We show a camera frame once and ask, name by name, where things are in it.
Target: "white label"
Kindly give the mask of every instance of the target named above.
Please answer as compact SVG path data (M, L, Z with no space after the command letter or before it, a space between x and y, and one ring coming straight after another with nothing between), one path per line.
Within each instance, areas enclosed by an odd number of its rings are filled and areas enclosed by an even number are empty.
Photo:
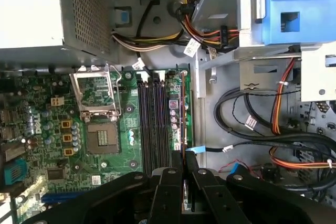
M94 185L94 186L100 186L101 185L100 175L92 176L91 179L92 179L92 185Z
M190 41L189 41L189 43L188 43L188 45L185 47L183 53L185 55L190 56L190 57L194 57L194 55L197 52L197 50L199 49L200 45L201 44L198 41L196 41L193 38L191 38Z
M138 61L132 65L134 70L143 70L145 63L143 63L141 58L138 58Z
M253 131L256 124L257 124L257 121L250 115L246 120L245 126Z
M135 96L135 95L138 95L138 90L137 89L132 89L131 90L131 96Z
M209 51L209 56L210 56L210 59L211 59L211 60L217 58L217 51L216 51L215 48L213 48L213 47L208 47L208 51Z
M42 134L40 114L34 115L35 134Z

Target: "sticker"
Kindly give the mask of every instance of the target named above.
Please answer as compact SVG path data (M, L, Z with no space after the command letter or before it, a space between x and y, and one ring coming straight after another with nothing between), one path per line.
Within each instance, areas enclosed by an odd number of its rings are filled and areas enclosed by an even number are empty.
M132 65L134 70L143 70L145 63L143 63L141 58L138 58L138 61Z
M190 41L189 41L189 43L188 43L188 45L185 47L183 53L185 55L190 56L190 57L194 57L194 55L196 54L196 52L199 49L200 45L201 44L198 41L196 41L193 38L191 38Z
M210 60L217 58L217 51L215 48L208 47L208 51L209 51Z
M94 185L94 186L100 186L101 185L100 175L92 176L91 179L92 179L92 185Z
M253 131L256 124L257 124L257 121L250 115L246 120L245 126Z

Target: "metal bracket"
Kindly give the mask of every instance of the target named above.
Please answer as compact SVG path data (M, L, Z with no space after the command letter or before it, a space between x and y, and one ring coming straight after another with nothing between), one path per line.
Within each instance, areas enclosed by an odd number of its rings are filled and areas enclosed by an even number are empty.
M301 46L301 101L336 100L336 42L325 43L320 48Z
M114 98L113 85L110 76L110 67L114 69L114 71L119 75L118 79L115 82L115 87L117 89L118 96L118 108L116 106L116 100ZM79 78L97 78L97 77L105 77L108 85L108 95L112 100L111 105L103 105L103 106L86 106L83 105L83 93L80 91L78 79ZM70 74L71 84L73 86L73 90L75 92L78 109L80 111L80 116L86 123L90 122L91 117L94 115L105 115L111 121L117 121L118 117L121 115L121 107L119 100L119 87L118 83L121 80L120 72L115 68L115 66L110 66L106 64L104 68L96 67L92 65L90 69L87 69L85 66L81 66L76 73Z

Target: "cable tie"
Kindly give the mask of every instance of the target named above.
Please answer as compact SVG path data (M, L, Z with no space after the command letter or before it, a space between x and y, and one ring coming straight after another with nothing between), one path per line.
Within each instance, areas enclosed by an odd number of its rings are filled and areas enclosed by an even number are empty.
M285 86L288 86L288 85L289 85L288 81L279 81L279 84L283 84L283 85L285 85Z
M327 163L329 164L329 168L332 169L332 160L330 158L327 159Z
M223 152L228 152L230 150L233 150L233 145L229 145L229 146L223 148Z

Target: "ram slot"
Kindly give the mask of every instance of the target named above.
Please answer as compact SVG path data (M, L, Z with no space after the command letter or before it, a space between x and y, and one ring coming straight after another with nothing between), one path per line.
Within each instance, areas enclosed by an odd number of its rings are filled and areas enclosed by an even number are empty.
M138 84L138 97L143 172L150 176L154 170L154 160L151 144L151 96L150 88L146 83Z
M156 158L158 167L169 166L168 104L166 88L162 83L153 85L154 115L156 131Z

